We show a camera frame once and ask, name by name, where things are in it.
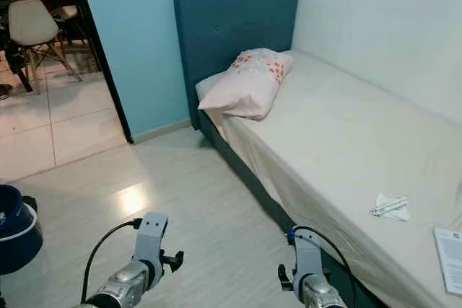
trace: white bed sheet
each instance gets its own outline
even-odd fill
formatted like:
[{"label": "white bed sheet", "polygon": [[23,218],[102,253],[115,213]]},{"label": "white bed sheet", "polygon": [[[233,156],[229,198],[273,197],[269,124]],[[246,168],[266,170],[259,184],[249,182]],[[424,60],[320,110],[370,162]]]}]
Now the white bed sheet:
[{"label": "white bed sheet", "polygon": [[[432,230],[462,229],[462,129],[309,56],[261,121],[209,112],[223,138],[298,224],[326,233],[393,308],[460,308],[445,293]],[[218,76],[202,81],[199,97]],[[409,198],[408,222],[369,214]]]}]

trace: chair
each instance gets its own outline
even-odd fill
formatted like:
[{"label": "chair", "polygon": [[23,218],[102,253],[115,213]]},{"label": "chair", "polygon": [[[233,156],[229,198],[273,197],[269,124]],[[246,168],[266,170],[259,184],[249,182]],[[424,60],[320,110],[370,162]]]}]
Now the chair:
[{"label": "chair", "polygon": [[[71,30],[77,31],[80,40],[85,44],[84,40],[87,38],[85,31],[80,25],[79,12],[75,5],[68,5],[54,9],[51,14],[56,18],[61,28],[64,31],[64,38],[67,39],[68,44],[72,45],[72,38],[69,34]],[[61,49],[64,54],[64,45],[61,43]]]},{"label": "chair", "polygon": [[55,59],[60,61],[78,81],[82,81],[78,73],[69,65],[66,57],[56,50],[52,43],[58,31],[58,25],[40,0],[17,1],[9,6],[9,35],[14,42],[22,46],[25,58],[28,57],[37,94],[40,94],[37,68],[43,60],[42,58],[38,63],[35,62],[37,50],[34,47],[38,45],[47,45],[48,50],[45,55],[50,51],[53,52]]}]

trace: pillowcase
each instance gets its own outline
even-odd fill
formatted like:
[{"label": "pillowcase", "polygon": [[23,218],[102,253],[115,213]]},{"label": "pillowcase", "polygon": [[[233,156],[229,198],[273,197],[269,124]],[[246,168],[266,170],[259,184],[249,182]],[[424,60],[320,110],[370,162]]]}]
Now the pillowcase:
[{"label": "pillowcase", "polygon": [[199,109],[262,120],[293,63],[291,56],[267,48],[246,50],[205,95]]}]

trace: baseboard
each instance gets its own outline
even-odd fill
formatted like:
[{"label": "baseboard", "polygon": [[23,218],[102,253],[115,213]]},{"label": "baseboard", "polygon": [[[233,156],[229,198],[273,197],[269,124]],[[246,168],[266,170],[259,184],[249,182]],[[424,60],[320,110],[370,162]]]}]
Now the baseboard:
[{"label": "baseboard", "polygon": [[140,144],[141,142],[150,140],[151,138],[158,137],[164,135],[166,133],[171,133],[172,131],[179,130],[182,128],[186,128],[191,125],[191,120],[189,118],[180,120],[177,123],[169,124],[167,126],[160,126],[159,128],[155,128],[144,133],[140,133],[139,135],[133,136],[134,144]]}]

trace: floor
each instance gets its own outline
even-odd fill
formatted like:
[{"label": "floor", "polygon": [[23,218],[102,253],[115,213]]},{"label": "floor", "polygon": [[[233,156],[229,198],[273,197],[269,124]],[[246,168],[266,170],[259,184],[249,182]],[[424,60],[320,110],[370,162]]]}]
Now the floor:
[{"label": "floor", "polygon": [[69,48],[67,58],[84,81],[58,61],[46,60],[38,69],[40,95],[26,93],[0,56],[0,83],[14,86],[11,96],[0,100],[0,183],[126,142],[103,74],[95,72],[90,52],[77,49]]},{"label": "floor", "polygon": [[[277,267],[293,266],[284,235],[199,132],[184,128],[123,145],[15,183],[35,196],[45,244],[22,270],[1,278],[10,307],[63,308],[79,301],[96,242],[122,221],[159,211],[169,217],[162,248],[185,252],[166,269],[143,307],[300,308],[282,292]],[[136,232],[122,229],[100,248],[89,293],[123,267]]]}]

